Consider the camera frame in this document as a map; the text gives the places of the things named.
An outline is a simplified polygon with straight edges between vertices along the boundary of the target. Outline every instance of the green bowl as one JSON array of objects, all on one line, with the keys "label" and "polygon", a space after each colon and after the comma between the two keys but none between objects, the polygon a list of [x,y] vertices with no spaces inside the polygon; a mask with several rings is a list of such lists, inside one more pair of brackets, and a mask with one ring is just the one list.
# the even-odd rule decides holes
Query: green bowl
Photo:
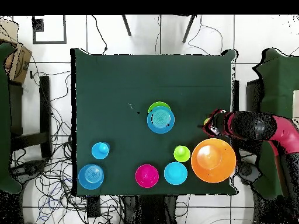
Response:
[{"label": "green bowl", "polygon": [[155,107],[167,107],[167,108],[171,109],[170,106],[167,105],[165,102],[157,101],[157,102],[151,104],[151,106],[148,109],[148,113]]}]

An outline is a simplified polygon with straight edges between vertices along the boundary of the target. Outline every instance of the cardboard box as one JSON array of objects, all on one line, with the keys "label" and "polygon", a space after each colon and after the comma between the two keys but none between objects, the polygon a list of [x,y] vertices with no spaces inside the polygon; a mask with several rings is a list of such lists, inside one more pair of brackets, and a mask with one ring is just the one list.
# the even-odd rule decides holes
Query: cardboard box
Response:
[{"label": "cardboard box", "polygon": [[26,49],[23,44],[18,43],[18,29],[17,23],[0,19],[0,44],[6,42],[16,48],[16,51],[6,59],[5,70],[9,74],[10,80],[23,83],[32,52]]},{"label": "cardboard box", "polygon": [[14,82],[23,83],[25,81],[32,52],[22,44],[16,44],[16,52],[13,54],[9,79]]},{"label": "cardboard box", "polygon": [[19,25],[17,23],[11,20],[0,19],[0,40],[18,42],[18,30]]},{"label": "cardboard box", "polygon": [[3,42],[9,43],[16,48],[16,51],[9,55],[5,61],[6,73],[9,74],[10,80],[23,83],[27,75],[32,52],[26,49],[23,44],[0,40],[0,44]]}]

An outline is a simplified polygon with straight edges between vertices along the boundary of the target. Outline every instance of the black border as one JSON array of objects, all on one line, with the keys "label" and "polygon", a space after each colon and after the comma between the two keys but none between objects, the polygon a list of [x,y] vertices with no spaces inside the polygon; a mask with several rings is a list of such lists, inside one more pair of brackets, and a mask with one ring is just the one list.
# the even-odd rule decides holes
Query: black border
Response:
[{"label": "black border", "polygon": [[75,49],[70,50],[71,54],[71,104],[72,104],[72,195],[77,196],[77,105],[76,105],[76,56]]}]

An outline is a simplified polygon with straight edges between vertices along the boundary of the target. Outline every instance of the plastic cup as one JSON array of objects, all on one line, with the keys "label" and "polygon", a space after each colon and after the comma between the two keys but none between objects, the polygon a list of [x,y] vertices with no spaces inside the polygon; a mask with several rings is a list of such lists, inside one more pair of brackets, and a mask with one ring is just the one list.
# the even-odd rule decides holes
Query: plastic cup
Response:
[{"label": "plastic cup", "polygon": [[164,169],[165,180],[172,185],[180,185],[187,179],[187,168],[180,162],[172,162]]},{"label": "plastic cup", "polygon": [[187,162],[190,159],[190,150],[186,146],[177,146],[173,156],[178,162]]},{"label": "plastic cup", "polygon": [[135,179],[139,186],[151,188],[158,182],[159,173],[154,166],[144,164],[136,170]]},{"label": "plastic cup", "polygon": [[94,158],[102,160],[109,154],[110,146],[106,142],[98,142],[91,149]]}]

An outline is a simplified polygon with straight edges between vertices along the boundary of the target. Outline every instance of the blue cup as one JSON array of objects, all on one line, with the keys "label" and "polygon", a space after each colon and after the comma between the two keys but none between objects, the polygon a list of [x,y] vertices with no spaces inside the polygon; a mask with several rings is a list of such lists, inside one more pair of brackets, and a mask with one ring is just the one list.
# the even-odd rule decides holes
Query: blue cup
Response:
[{"label": "blue cup", "polygon": [[175,186],[184,183],[187,175],[187,168],[181,162],[172,162],[164,169],[165,180]]},{"label": "blue cup", "polygon": [[102,160],[109,154],[110,146],[106,142],[98,142],[91,149],[94,158]]}]

